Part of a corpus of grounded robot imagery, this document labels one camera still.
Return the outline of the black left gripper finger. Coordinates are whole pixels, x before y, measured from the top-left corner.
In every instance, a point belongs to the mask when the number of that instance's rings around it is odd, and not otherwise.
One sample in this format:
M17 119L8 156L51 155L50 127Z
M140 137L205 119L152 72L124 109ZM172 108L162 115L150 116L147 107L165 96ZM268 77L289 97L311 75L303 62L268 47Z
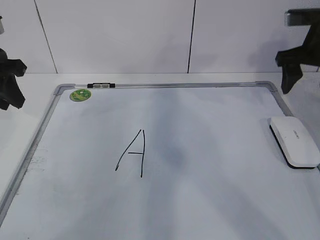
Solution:
M0 77L1 110L6 111L10 105L17 109L20 109L23 107L25 100L26 99L23 96L14 75Z

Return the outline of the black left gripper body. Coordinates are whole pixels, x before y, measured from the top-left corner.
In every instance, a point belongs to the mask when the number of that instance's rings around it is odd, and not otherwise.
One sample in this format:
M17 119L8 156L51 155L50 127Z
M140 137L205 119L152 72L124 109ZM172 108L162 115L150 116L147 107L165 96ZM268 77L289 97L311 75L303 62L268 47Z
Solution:
M23 77L27 66L21 59L9 59L7 53L0 49L0 81L4 82L9 77Z

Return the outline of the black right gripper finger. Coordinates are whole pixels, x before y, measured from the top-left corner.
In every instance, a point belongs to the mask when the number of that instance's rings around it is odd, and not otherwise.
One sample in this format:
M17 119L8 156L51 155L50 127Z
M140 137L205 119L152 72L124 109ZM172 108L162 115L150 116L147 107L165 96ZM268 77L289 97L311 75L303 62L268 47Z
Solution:
M287 63L282 66L281 89L283 94L288 94L293 86L303 77L300 64Z

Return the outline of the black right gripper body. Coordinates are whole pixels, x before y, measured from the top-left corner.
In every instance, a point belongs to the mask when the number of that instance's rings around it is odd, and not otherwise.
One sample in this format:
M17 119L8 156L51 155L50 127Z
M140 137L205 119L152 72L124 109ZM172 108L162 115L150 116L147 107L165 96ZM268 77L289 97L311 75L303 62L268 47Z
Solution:
M320 24L313 23L301 46L279 51L275 62L278 67L285 65L320 66Z

